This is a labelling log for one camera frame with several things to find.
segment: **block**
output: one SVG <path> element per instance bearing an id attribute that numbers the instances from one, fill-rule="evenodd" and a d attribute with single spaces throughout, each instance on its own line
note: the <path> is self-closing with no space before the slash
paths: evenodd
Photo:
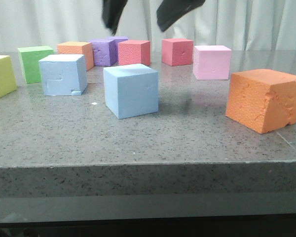
<path id="1" fill-rule="evenodd" d="M 49 46 L 18 48 L 22 74 L 27 84 L 41 82 L 38 61 L 54 50 Z"/>
<path id="2" fill-rule="evenodd" d="M 128 37 L 127 36 L 108 36 L 106 37 L 106 39 L 115 41 L 116 59 L 118 61 L 118 43 L 128 40 Z"/>
<path id="3" fill-rule="evenodd" d="M 17 89 L 10 56 L 0 55 L 0 98 Z"/>
<path id="4" fill-rule="evenodd" d="M 112 66 L 117 62 L 116 46 L 113 39 L 90 40 L 95 66 Z"/>
<path id="5" fill-rule="evenodd" d="M 296 123 L 296 76 L 268 69 L 233 73 L 226 116 L 261 134 Z"/>
<path id="6" fill-rule="evenodd" d="M 57 45 L 58 54 L 83 54 L 86 69 L 94 67 L 92 45 L 89 42 L 68 41 Z"/>
<path id="7" fill-rule="evenodd" d="M 161 61 L 170 66 L 192 64 L 193 41 L 190 39 L 163 39 Z"/>
<path id="8" fill-rule="evenodd" d="M 118 64 L 150 65 L 150 41 L 130 39 L 118 43 Z"/>
<path id="9" fill-rule="evenodd" d="M 193 73 L 198 80 L 228 80 L 231 49 L 223 45 L 194 47 Z"/>
<path id="10" fill-rule="evenodd" d="M 158 111 L 158 72 L 143 64 L 104 68 L 105 103 L 119 119 Z"/>
<path id="11" fill-rule="evenodd" d="M 88 86 L 83 54 L 49 55 L 39 68 L 44 95 L 81 95 Z"/>

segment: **green foam cube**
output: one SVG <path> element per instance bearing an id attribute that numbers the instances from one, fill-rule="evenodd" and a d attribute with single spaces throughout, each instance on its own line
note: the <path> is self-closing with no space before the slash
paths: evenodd
<path id="1" fill-rule="evenodd" d="M 41 82 L 38 61 L 54 54 L 49 46 L 18 48 L 22 74 L 27 84 Z"/>
<path id="2" fill-rule="evenodd" d="M 7 55 L 0 55 L 0 98 L 16 88 L 11 58 Z"/>

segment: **orange foam cube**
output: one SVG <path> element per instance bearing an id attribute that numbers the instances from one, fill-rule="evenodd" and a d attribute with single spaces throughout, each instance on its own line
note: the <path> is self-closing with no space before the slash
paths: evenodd
<path id="1" fill-rule="evenodd" d="M 296 123 L 296 76 L 268 69 L 233 73 L 226 116 L 261 134 Z"/>
<path id="2" fill-rule="evenodd" d="M 68 41 L 57 45 L 58 54 L 84 54 L 87 70 L 94 67 L 92 44 Z"/>

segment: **purple foam cube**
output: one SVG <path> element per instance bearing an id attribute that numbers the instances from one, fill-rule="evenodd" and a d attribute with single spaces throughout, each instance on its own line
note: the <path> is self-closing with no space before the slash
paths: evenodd
<path id="1" fill-rule="evenodd" d="M 95 66 L 112 66 L 117 62 L 116 46 L 113 39 L 92 39 Z"/>
<path id="2" fill-rule="evenodd" d="M 118 60 L 118 43 L 128 40 L 127 36 L 108 36 L 107 40 L 115 40 L 116 45 L 116 58 Z"/>

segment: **light blue foam cube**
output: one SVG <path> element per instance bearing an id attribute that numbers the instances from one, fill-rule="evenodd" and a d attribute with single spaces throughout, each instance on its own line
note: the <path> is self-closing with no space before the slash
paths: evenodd
<path id="1" fill-rule="evenodd" d="M 158 72 L 143 64 L 104 68 L 105 103 L 125 119 L 158 111 Z"/>
<path id="2" fill-rule="evenodd" d="M 39 60 L 44 95 L 81 95 L 87 74 L 83 54 L 54 54 Z"/>

